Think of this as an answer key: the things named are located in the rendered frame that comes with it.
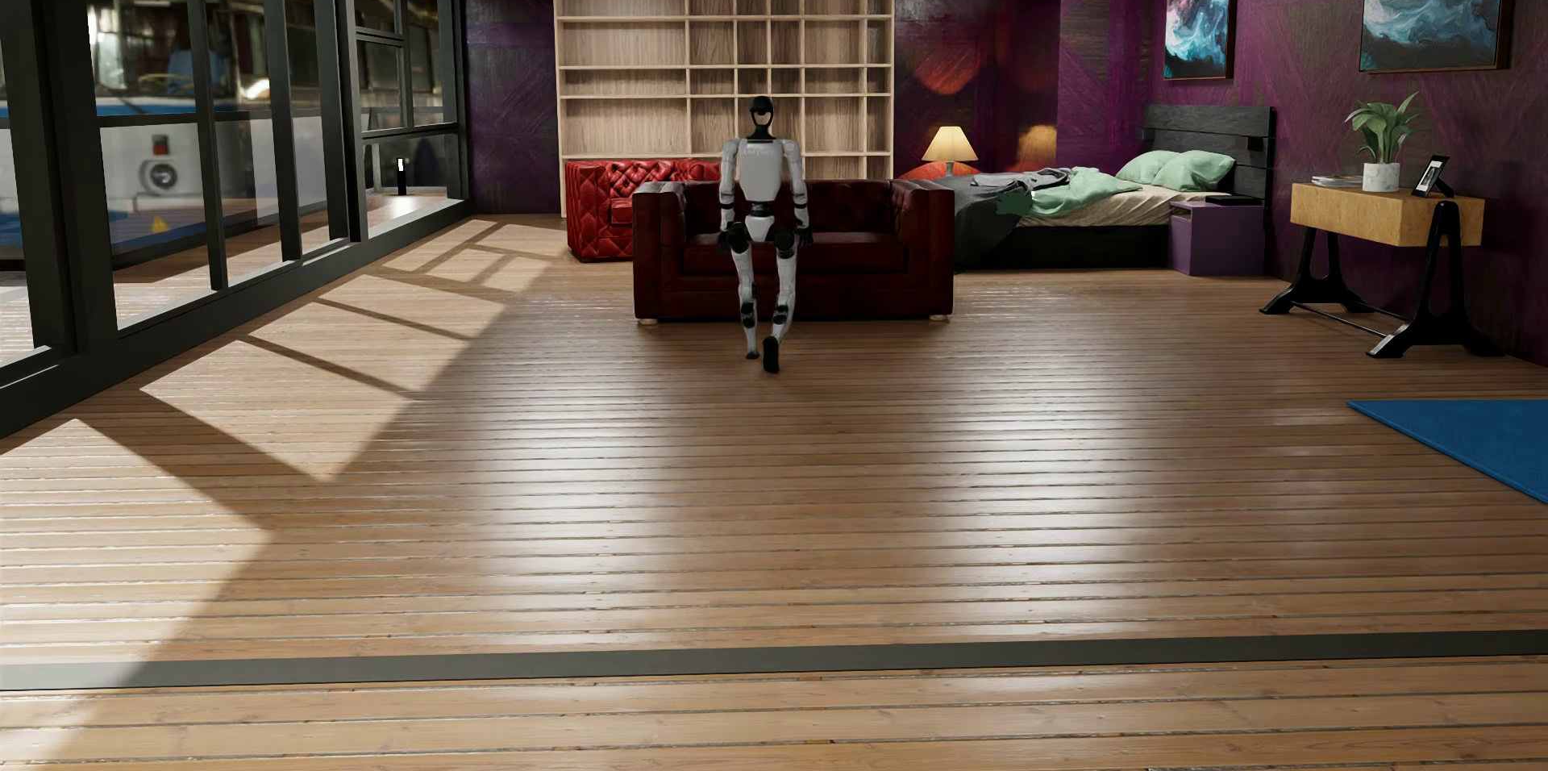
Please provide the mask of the dark red leather sofa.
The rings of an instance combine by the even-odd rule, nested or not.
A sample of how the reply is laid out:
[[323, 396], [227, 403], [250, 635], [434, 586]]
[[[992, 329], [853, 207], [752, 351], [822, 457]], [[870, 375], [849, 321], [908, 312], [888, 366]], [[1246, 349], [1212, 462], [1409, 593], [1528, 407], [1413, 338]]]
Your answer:
[[[952, 314], [950, 187], [904, 180], [807, 187], [814, 243], [797, 254], [797, 324]], [[718, 184], [642, 184], [632, 207], [636, 317], [735, 320], [735, 269], [717, 246]]]

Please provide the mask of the bright red tufted sofa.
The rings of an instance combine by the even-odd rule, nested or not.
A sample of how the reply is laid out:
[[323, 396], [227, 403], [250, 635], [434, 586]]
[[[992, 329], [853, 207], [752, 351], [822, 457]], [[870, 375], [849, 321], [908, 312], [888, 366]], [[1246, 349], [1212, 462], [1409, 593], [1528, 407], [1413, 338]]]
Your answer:
[[628, 260], [632, 194], [639, 184], [717, 181], [707, 159], [567, 159], [565, 218], [571, 252], [584, 263]]

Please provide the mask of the robot left leg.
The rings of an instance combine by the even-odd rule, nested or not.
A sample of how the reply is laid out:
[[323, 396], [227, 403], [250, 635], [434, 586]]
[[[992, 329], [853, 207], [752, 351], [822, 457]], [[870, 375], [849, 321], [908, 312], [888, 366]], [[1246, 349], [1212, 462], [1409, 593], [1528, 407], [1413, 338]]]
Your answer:
[[738, 277], [738, 314], [746, 338], [746, 358], [749, 361], [755, 361], [759, 359], [760, 351], [755, 334], [757, 290], [755, 290], [755, 269], [752, 265], [751, 249], [749, 252], [735, 252], [735, 255], [732, 255], [732, 262]]

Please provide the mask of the robot leg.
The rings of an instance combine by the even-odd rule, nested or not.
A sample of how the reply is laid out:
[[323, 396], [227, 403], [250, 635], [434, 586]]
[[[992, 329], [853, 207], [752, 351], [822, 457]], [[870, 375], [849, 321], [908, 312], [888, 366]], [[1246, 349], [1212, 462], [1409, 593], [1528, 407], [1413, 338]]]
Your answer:
[[760, 351], [755, 334], [757, 290], [755, 290], [755, 269], [752, 265], [751, 249], [749, 252], [735, 252], [735, 255], [732, 255], [732, 262], [738, 277], [738, 314], [746, 338], [746, 358], [749, 361], [755, 361], [759, 359]]
[[[766, 238], [771, 228], [776, 228], [779, 224], [776, 223], [776, 218], [762, 218], [762, 221], [768, 223], [765, 231], [765, 238]], [[797, 255], [793, 260], [779, 260], [776, 255], [776, 262], [779, 276], [779, 294], [771, 317], [772, 330], [771, 334], [768, 334], [768, 338], [765, 339], [765, 355], [762, 355], [762, 361], [765, 361], [765, 372], [768, 373], [780, 372], [780, 350], [783, 345], [783, 334], [786, 334], [786, 330], [794, 314], [796, 283], [797, 283]]]

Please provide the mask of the robot right leg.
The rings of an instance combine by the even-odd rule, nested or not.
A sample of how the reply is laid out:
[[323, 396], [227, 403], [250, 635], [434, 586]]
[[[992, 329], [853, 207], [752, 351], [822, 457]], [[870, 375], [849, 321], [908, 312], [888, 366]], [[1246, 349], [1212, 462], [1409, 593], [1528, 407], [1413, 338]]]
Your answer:
[[[765, 231], [765, 238], [766, 238], [771, 228], [776, 228], [779, 224], [776, 223], [776, 218], [762, 218], [762, 221], [768, 223]], [[794, 314], [796, 283], [797, 283], [797, 255], [793, 260], [779, 260], [776, 255], [776, 262], [779, 276], [779, 294], [771, 317], [772, 330], [771, 334], [768, 334], [768, 338], [765, 339], [765, 355], [762, 355], [762, 361], [765, 361], [765, 372], [768, 373], [780, 372], [780, 350], [783, 345], [783, 334], [786, 334], [786, 330]]]

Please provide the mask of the light wooden bookshelf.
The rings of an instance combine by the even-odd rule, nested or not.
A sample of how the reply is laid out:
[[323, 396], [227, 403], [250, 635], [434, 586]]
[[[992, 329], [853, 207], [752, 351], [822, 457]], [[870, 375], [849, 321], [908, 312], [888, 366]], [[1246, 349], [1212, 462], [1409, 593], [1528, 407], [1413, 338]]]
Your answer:
[[893, 173], [895, 0], [554, 0], [557, 149], [711, 159], [755, 94], [807, 180]]

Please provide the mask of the table lamp yellow shade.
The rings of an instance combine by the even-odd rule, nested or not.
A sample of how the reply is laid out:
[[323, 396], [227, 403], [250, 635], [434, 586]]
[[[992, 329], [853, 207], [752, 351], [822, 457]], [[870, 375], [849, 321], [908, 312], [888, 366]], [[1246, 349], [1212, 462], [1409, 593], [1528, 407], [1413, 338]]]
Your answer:
[[977, 173], [971, 163], [977, 153], [961, 127], [940, 127], [924, 152], [921, 176], [938, 180], [940, 176], [955, 176], [957, 173]]

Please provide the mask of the bed with black headboard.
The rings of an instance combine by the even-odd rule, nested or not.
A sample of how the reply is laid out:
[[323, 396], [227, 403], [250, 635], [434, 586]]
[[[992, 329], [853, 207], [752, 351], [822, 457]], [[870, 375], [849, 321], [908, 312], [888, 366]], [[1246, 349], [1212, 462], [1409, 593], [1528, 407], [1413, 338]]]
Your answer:
[[[1269, 206], [1276, 115], [1269, 105], [1146, 105], [1141, 125], [1146, 152], [1226, 153], [1235, 169], [1214, 194], [1183, 194], [1169, 187], [1139, 187], [1060, 218], [1020, 218], [1020, 228], [1054, 228], [1056, 238], [1076, 238], [1081, 259], [1076, 269], [1139, 269], [1170, 266], [1170, 201], [1217, 201], [1220, 206], [1257, 200]], [[944, 190], [955, 232], [955, 194]], [[1266, 211], [1268, 229], [1271, 224]]]

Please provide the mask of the purple nightstand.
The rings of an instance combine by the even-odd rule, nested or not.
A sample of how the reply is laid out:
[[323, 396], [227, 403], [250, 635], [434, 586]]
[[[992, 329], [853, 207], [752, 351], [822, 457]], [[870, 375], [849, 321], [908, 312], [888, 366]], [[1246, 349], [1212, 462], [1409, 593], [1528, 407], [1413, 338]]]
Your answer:
[[1262, 276], [1266, 206], [1170, 201], [1170, 268], [1187, 276]]

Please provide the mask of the wooden desk black legs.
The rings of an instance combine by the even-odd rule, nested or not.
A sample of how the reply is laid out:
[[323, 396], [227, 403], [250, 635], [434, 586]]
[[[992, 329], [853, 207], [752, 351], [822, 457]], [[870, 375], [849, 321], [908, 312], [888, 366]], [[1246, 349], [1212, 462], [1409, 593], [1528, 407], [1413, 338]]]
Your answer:
[[[1412, 345], [1464, 345], [1475, 356], [1502, 355], [1474, 327], [1464, 307], [1461, 249], [1481, 243], [1485, 200], [1474, 197], [1412, 197], [1410, 194], [1370, 194], [1353, 187], [1320, 187], [1293, 184], [1291, 221], [1303, 228], [1303, 246], [1296, 277], [1283, 293], [1262, 307], [1265, 314], [1286, 314], [1302, 307], [1336, 324], [1378, 334], [1339, 314], [1319, 310], [1339, 303], [1351, 314], [1375, 313], [1342, 280], [1339, 235], [1395, 248], [1426, 248], [1424, 277], [1416, 310], [1390, 334], [1370, 348], [1373, 359], [1396, 359]], [[1449, 307], [1444, 314], [1430, 311], [1430, 286], [1435, 279], [1440, 248], [1449, 248]]]

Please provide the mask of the white bus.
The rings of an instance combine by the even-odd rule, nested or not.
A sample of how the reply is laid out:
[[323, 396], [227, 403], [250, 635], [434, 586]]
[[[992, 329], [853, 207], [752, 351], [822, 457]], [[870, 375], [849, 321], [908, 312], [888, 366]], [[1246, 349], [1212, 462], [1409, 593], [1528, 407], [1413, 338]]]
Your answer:
[[[204, 0], [218, 183], [231, 232], [279, 218], [272, 63], [263, 0]], [[161, 255], [204, 240], [195, 73], [186, 0], [85, 0], [105, 209], [116, 255]], [[325, 243], [327, 180], [313, 0], [285, 0], [299, 211]]]

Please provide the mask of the potted plant white pot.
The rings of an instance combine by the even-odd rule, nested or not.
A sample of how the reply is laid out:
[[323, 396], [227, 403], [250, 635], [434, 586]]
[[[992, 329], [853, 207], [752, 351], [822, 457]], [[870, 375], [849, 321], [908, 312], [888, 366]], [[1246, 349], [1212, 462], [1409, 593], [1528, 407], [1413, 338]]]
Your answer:
[[1356, 108], [1350, 111], [1347, 122], [1353, 132], [1362, 136], [1362, 152], [1370, 159], [1362, 169], [1361, 190], [1372, 190], [1372, 194], [1399, 190], [1401, 166], [1398, 156], [1407, 136], [1412, 135], [1410, 122], [1418, 115], [1416, 108], [1410, 107], [1415, 98], [1418, 98], [1418, 90], [1410, 91], [1401, 105], [1358, 102]]

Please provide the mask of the blue rug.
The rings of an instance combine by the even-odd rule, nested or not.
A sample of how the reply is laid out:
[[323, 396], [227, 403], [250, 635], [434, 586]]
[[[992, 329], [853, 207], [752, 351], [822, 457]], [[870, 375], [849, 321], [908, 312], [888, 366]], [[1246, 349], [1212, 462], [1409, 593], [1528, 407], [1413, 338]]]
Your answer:
[[1548, 399], [1350, 401], [1347, 406], [1548, 503]]

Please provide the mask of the small abstract wall painting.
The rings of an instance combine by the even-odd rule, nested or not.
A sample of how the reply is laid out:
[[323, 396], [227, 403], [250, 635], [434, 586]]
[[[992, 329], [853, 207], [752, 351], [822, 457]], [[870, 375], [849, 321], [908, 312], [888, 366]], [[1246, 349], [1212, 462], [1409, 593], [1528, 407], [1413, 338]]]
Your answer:
[[1164, 77], [1224, 81], [1232, 74], [1235, 0], [1166, 0]]

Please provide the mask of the black window frame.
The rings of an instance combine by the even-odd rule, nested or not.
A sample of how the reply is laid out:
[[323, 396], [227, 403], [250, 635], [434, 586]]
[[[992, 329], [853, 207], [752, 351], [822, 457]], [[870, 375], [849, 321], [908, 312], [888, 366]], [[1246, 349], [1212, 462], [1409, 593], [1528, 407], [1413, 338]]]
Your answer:
[[186, 0], [204, 240], [116, 255], [85, 0], [0, 0], [0, 435], [471, 214], [464, 0], [313, 2], [328, 240], [303, 240], [285, 0], [263, 0], [279, 218], [241, 232], [223, 218], [207, 9]]

